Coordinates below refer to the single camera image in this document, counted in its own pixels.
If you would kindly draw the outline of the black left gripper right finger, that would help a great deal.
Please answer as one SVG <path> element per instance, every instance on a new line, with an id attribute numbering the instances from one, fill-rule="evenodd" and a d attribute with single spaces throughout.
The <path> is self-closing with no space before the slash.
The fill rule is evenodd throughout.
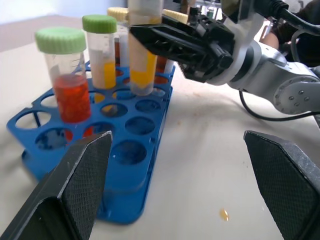
<path id="1" fill-rule="evenodd" d="M 247 130 L 259 192 L 285 240 L 320 238 L 320 169 L 293 142 Z"/>

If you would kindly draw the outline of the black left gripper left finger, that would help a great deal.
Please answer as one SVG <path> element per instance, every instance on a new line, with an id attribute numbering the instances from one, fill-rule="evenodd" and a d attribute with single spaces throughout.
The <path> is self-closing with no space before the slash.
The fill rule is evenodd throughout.
<path id="1" fill-rule="evenodd" d="M 112 132 L 73 143 L 37 184 L 2 240 L 87 240 L 105 187 Z"/>

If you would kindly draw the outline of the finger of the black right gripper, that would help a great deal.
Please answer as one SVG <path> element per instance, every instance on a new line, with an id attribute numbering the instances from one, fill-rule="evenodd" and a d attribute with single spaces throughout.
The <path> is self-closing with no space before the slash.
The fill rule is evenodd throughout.
<path id="1" fill-rule="evenodd" d="M 132 25 L 129 33 L 152 54 L 188 66 L 207 66 L 216 60 L 199 37 L 164 23 Z"/>
<path id="2" fill-rule="evenodd" d="M 186 23 L 182 23 L 173 17 L 162 15 L 162 27 L 163 33 L 174 35 L 174 34 L 186 34 L 186 35 L 197 35 L 196 29 Z"/>

